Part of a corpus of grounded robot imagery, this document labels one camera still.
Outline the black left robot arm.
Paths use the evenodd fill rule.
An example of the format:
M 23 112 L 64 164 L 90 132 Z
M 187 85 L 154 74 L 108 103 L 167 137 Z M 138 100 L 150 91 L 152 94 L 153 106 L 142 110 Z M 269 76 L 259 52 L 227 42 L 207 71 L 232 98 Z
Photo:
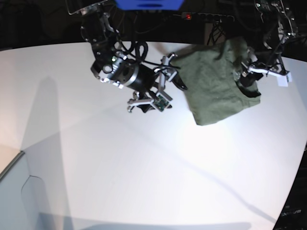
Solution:
M 253 4 L 262 25 L 255 31 L 259 34 L 257 42 L 248 46 L 248 56 L 241 62 L 240 83 L 249 87 L 263 76 L 272 75 L 279 86 L 287 87 L 292 75 L 284 66 L 282 53 L 284 46 L 298 36 L 290 5 L 284 0 L 254 0 Z

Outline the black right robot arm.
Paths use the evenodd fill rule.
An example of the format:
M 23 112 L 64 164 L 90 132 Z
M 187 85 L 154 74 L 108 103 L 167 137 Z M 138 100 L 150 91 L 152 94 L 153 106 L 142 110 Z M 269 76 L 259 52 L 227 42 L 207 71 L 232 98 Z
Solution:
M 66 5 L 70 15 L 79 13 L 82 17 L 81 35 L 90 43 L 95 57 L 91 66 L 93 75 L 102 83 L 133 90 L 128 112 L 136 107 L 144 113 L 171 108 L 172 98 L 165 92 L 166 82 L 182 91 L 188 89 L 179 76 L 179 67 L 171 65 L 175 53 L 162 57 L 151 69 L 147 67 L 146 42 L 137 42 L 133 36 L 130 48 L 123 45 L 121 33 L 106 11 L 104 0 L 68 0 Z

